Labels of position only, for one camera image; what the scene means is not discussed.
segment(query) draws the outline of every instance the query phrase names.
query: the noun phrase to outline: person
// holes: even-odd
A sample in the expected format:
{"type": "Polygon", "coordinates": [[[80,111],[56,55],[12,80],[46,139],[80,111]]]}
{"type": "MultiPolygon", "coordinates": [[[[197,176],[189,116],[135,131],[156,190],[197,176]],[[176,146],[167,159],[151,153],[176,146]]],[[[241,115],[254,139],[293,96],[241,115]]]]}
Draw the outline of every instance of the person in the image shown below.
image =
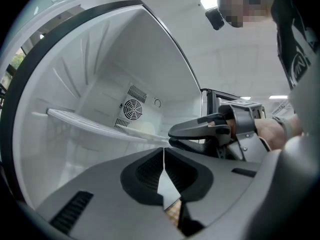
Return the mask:
{"type": "MultiPolygon", "coordinates": [[[[277,26],[278,57],[292,89],[316,60],[319,41],[303,21],[292,0],[218,0],[224,20],[235,28],[273,20],[277,26]]],[[[255,119],[258,135],[272,150],[282,149],[288,139],[303,133],[295,114],[286,120],[281,117],[255,119]]],[[[227,120],[231,134],[236,132],[234,120],[227,120]]]]}

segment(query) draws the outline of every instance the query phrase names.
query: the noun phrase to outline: window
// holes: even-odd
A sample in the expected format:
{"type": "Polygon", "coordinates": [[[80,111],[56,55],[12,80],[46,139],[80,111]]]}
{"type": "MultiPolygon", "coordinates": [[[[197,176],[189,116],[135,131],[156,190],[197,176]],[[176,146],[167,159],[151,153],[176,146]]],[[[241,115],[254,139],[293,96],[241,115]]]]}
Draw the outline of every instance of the window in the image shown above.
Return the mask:
{"type": "Polygon", "coordinates": [[[13,56],[13,59],[10,64],[17,70],[25,57],[26,55],[24,51],[21,48],[19,48],[19,50],[13,56]]]}
{"type": "Polygon", "coordinates": [[[1,84],[4,88],[8,89],[9,88],[9,85],[11,83],[11,80],[12,80],[12,76],[8,73],[8,72],[5,72],[2,80],[1,80],[1,84]]]}

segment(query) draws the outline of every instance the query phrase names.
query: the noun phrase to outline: ceiling light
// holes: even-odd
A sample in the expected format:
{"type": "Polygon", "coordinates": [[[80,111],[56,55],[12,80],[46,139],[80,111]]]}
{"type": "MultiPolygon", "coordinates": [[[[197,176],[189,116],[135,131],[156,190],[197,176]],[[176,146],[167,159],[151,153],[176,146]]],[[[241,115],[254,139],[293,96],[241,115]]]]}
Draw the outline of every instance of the ceiling light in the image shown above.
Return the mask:
{"type": "Polygon", "coordinates": [[[204,9],[218,7],[218,0],[200,0],[204,9]]]}
{"type": "Polygon", "coordinates": [[[269,99],[271,100],[275,100],[275,99],[288,99],[288,96],[287,95],[271,95],[269,97],[269,99]]]}
{"type": "Polygon", "coordinates": [[[37,7],[34,9],[33,15],[36,15],[36,14],[38,13],[38,11],[39,11],[39,7],[37,6],[37,7]]]}

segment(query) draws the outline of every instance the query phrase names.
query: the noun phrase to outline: refrigerator wall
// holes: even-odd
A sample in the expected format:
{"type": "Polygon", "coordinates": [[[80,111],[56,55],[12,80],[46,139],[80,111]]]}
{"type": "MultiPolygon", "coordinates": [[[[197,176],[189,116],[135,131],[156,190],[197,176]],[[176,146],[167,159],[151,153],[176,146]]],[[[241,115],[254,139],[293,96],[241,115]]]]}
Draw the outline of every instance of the refrigerator wall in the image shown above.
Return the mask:
{"type": "Polygon", "coordinates": [[[20,97],[12,148],[22,194],[36,208],[93,165],[168,147],[170,127],[201,112],[185,57],[144,6],[93,17],[57,40],[20,97]],[[130,100],[141,106],[136,120],[125,117],[130,100]]]}

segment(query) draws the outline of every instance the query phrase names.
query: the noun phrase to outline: black shirt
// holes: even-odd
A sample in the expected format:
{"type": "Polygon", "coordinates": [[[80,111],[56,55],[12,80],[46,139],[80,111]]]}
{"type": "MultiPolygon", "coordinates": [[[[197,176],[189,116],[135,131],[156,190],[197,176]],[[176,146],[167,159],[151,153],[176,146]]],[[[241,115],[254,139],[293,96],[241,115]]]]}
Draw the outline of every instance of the black shirt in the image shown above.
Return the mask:
{"type": "Polygon", "coordinates": [[[278,57],[293,88],[314,63],[319,41],[292,0],[274,0],[271,15],[277,25],[278,57]]]}

